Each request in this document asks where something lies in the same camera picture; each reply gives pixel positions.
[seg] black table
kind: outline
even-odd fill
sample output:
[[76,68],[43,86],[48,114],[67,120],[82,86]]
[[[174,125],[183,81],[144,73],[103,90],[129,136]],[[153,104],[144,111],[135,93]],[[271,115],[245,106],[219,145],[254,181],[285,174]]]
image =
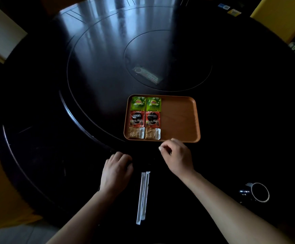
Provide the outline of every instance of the black table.
[[[223,240],[166,168],[160,143],[124,138],[131,94],[193,97],[202,135],[187,144],[195,168],[238,201],[247,182],[266,184],[270,201],[249,207],[273,224],[295,209],[295,55],[243,14],[204,0],[89,0],[24,38],[4,67],[0,160],[23,198],[56,225],[97,191],[105,159],[119,150],[133,156],[135,172],[100,235],[115,227],[169,241],[202,228]],[[140,174],[148,170],[140,227]]]

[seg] cup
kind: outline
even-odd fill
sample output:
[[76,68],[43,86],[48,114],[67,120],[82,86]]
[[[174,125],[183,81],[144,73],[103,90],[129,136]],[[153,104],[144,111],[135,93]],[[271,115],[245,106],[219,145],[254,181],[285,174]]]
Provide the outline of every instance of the cup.
[[266,203],[270,199],[270,192],[267,187],[259,182],[247,183],[243,189],[239,190],[239,193],[251,201],[258,201],[261,203]]

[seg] brown wooden tray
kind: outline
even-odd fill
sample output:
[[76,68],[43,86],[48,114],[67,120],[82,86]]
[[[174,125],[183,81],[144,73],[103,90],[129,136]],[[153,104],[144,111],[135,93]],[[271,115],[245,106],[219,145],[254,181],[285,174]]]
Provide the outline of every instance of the brown wooden tray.
[[[134,96],[158,97],[162,99],[160,114],[161,139],[129,138],[130,104]],[[184,143],[196,143],[201,139],[196,102],[191,97],[133,94],[129,96],[127,101],[124,136],[128,140],[165,141],[175,138]]]

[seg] green lipton packet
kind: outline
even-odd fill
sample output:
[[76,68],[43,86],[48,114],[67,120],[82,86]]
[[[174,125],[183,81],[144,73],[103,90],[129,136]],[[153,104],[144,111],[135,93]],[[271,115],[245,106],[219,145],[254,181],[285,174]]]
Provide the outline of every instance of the green lipton packet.
[[146,111],[161,112],[161,98],[156,98],[156,97],[147,98]]
[[145,111],[146,97],[134,96],[131,99],[130,110]]

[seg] person's right arm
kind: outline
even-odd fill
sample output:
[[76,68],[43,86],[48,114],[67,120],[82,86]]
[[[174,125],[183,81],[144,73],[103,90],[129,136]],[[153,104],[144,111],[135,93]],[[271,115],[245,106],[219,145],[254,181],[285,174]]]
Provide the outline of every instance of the person's right arm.
[[171,139],[159,147],[170,170],[194,193],[229,244],[288,244],[283,233],[226,195],[194,170],[190,150]]

